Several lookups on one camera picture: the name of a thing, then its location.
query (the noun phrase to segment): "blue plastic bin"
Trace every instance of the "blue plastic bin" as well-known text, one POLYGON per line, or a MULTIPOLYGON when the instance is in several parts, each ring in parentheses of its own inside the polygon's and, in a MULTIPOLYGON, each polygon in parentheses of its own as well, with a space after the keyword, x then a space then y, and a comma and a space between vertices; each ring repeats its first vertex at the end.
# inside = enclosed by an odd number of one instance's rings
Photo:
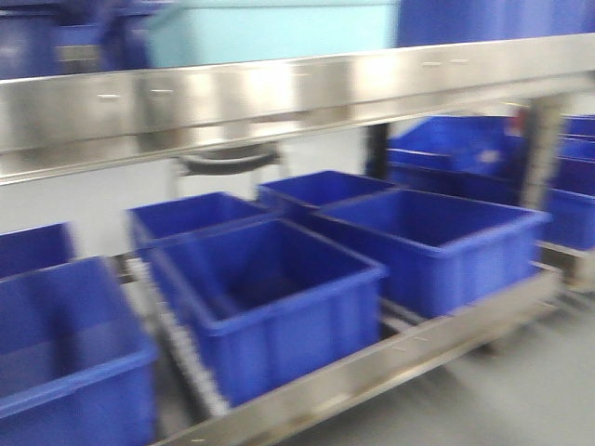
POLYGON ((178 0, 151 19, 152 62, 177 67, 393 46, 395 0, 178 0))
POLYGON ((401 0, 397 46, 593 31, 590 0, 401 0))
POLYGON ((329 206, 317 230, 388 266, 384 296, 432 318, 535 271, 544 213, 391 190, 329 206))
POLYGON ((216 192, 131 209, 132 238, 139 250, 180 234, 202 235, 274 217, 264 207, 216 192))
POLYGON ((103 260, 0 281, 0 444, 144 446, 155 348, 103 260))
POLYGON ((570 116, 566 119, 567 138, 595 140, 595 116, 570 116))
POLYGON ((396 187, 389 181, 327 170, 261 184, 258 199, 283 216, 307 224, 309 213, 321 206, 396 187))
POLYGON ((443 170, 416 167, 410 164, 389 163, 389 180, 408 189, 458 196, 461 193, 460 174, 443 170))
POLYGON ((147 19, 171 0, 128 2, 115 8, 101 37, 103 69, 137 70, 151 68, 147 44, 147 19))
POLYGON ((58 0, 21 7, 0 1, 0 80, 60 73, 55 51, 58 0))
POLYGON ((444 172, 408 164, 389 163, 389 180, 408 189, 515 205, 519 192, 508 178, 466 172, 444 172))
POLYGON ((563 138, 560 156, 577 160, 595 160, 595 137, 593 140, 563 138))
POLYGON ((149 258, 234 406, 378 340, 385 269, 297 226, 189 234, 149 258))
POLYGON ((451 172, 494 174, 512 156, 501 116, 435 116, 389 139, 389 161, 451 172))
POLYGON ((552 221, 544 240, 579 250, 595 247, 595 163, 562 159, 549 192, 552 221))
POLYGON ((74 257, 64 223, 0 234, 0 279, 67 263, 74 257))

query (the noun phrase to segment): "storage bin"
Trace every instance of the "storage bin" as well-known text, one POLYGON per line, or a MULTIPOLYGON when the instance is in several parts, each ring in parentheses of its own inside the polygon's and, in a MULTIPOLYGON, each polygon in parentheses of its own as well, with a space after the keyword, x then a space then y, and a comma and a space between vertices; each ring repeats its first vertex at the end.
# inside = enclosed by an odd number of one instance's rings
POLYGON ((177 67, 392 47, 395 0, 179 0, 149 23, 152 63, 177 67))
POLYGON ((519 203, 520 193, 510 179, 461 173, 458 181, 459 197, 512 206, 519 203))
POLYGON ((568 138, 595 140, 595 116, 568 117, 565 132, 568 138))
POLYGON ((378 340, 385 269, 292 224, 187 234, 148 257, 232 405, 378 340))
POLYGON ((71 235, 64 223, 0 234, 0 279, 73 258, 71 235))
POLYGON ((432 318, 534 272, 547 215, 390 190, 321 209, 316 229, 389 268, 383 294, 432 318))
POLYGON ((389 163, 389 180, 408 189, 440 193, 484 202, 515 205, 519 192, 508 178, 466 172, 444 172, 408 164, 389 163))
POLYGON ((494 174, 512 156, 501 116, 435 116, 389 139, 389 161, 451 172, 494 174))
POLYGON ((401 0, 397 46, 595 31, 589 0, 401 0))
POLYGON ((0 80, 60 73, 59 0, 0 0, 0 80))
POLYGON ((560 156, 577 160, 595 160, 595 137, 593 140, 563 138, 560 156))
POLYGON ((103 260, 0 281, 0 444, 144 446, 155 348, 103 260))
POLYGON ((131 209, 132 238, 144 250, 186 232, 213 233, 273 218, 264 207, 228 193, 183 198, 131 209))
POLYGON ((128 2, 126 7, 115 8, 101 37, 103 69, 136 70, 151 68, 147 47, 147 19, 156 14, 169 1, 128 2))
POLYGON ((402 184, 408 189, 458 196, 461 194, 459 178, 458 172, 389 163, 389 180, 402 184))
POLYGON ((544 240, 579 250, 595 248, 595 163, 565 159, 549 192, 544 240))
POLYGON ((332 170, 291 177, 258 186, 258 199, 270 209, 301 224, 321 206, 397 186, 388 181, 332 170))

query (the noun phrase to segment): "metal shelf rack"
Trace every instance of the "metal shelf rack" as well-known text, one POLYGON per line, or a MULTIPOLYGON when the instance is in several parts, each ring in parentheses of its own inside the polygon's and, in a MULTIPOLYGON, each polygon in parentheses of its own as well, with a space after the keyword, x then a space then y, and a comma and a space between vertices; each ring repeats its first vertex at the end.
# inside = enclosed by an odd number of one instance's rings
MULTIPOLYGON (((0 185, 529 98, 534 125, 523 198, 538 207, 555 168, 564 99, 595 89, 594 73, 595 34, 577 34, 3 81, 0 185)), ((384 132, 374 128, 378 146, 384 132)), ((564 253, 554 263, 572 276, 593 259, 564 253)), ((543 267, 473 307, 405 325, 158 444, 273 444, 553 310, 560 291, 560 272, 543 267)))

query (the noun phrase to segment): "steel shelf edge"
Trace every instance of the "steel shelf edge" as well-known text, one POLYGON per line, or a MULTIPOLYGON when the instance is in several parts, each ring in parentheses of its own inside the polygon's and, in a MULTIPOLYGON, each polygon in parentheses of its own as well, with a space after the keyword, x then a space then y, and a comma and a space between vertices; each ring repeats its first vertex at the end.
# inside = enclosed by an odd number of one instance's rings
POLYGON ((595 34, 0 82, 0 184, 595 88, 595 34))
POLYGON ((379 395, 551 311, 558 269, 396 334, 155 446, 264 446, 379 395))

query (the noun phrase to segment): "gray floor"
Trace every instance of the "gray floor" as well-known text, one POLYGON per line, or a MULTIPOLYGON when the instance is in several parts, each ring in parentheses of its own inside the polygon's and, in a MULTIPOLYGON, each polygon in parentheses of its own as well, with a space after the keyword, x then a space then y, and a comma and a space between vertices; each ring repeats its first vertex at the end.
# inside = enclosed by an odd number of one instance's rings
POLYGON ((591 446, 595 300, 561 309, 282 443, 283 446, 591 446))

